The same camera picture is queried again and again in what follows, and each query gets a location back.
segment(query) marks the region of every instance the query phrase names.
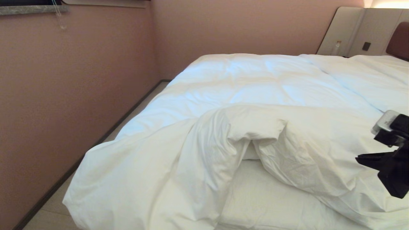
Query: pink wall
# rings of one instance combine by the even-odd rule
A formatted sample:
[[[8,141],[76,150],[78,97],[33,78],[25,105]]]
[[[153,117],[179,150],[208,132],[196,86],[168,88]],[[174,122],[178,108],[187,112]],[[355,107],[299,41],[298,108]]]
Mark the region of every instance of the pink wall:
[[[150,9],[0,17],[0,230],[158,82]]]
[[[315,54],[340,6],[363,0],[154,0],[160,74],[204,54]]]

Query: window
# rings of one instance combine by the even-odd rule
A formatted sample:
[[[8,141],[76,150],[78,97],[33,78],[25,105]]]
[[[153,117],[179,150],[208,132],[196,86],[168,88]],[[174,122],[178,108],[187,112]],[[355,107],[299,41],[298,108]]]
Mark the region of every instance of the window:
[[[0,0],[0,7],[53,5],[53,0]]]

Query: baseboard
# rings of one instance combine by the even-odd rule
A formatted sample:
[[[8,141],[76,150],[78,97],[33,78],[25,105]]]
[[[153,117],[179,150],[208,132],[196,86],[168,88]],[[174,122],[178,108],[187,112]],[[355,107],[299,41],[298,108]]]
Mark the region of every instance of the baseboard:
[[[171,82],[172,80],[160,80],[152,89],[149,90],[132,108],[128,110],[92,147],[102,143],[108,136],[138,107],[162,82]],[[22,230],[28,222],[37,214],[43,205],[54,195],[54,193],[64,184],[64,182],[77,170],[81,164],[84,155],[75,162],[74,165],[47,191],[47,193],[30,209],[30,211],[21,219],[13,230]]]

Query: wall light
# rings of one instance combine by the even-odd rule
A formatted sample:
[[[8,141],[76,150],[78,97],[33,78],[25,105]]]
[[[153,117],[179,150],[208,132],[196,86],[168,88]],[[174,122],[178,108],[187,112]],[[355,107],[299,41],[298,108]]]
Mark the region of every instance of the wall light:
[[[388,8],[388,9],[409,9],[409,0],[388,1],[388,2],[374,2],[372,8]]]

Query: headboard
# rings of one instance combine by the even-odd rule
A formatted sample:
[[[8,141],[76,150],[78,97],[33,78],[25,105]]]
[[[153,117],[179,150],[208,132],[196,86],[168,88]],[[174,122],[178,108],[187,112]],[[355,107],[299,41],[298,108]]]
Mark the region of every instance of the headboard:
[[[396,27],[386,53],[409,61],[409,22],[401,22]]]

